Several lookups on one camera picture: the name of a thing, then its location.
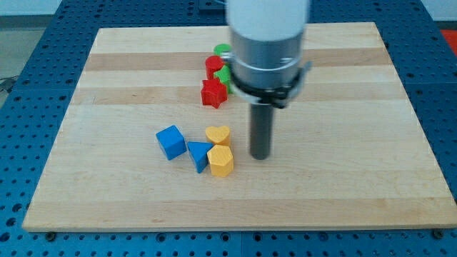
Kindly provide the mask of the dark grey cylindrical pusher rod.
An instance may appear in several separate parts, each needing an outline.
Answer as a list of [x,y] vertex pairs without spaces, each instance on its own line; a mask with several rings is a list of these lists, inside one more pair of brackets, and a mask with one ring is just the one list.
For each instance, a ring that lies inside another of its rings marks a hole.
[[250,154],[257,160],[270,156],[274,108],[271,105],[251,104]]

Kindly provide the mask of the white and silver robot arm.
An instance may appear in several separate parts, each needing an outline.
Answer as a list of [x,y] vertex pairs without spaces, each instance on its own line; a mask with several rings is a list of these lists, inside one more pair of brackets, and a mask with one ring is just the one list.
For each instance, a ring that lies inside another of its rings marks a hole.
[[235,94],[250,104],[250,154],[269,157],[275,109],[296,98],[311,68],[303,62],[308,0],[228,0],[229,64]]

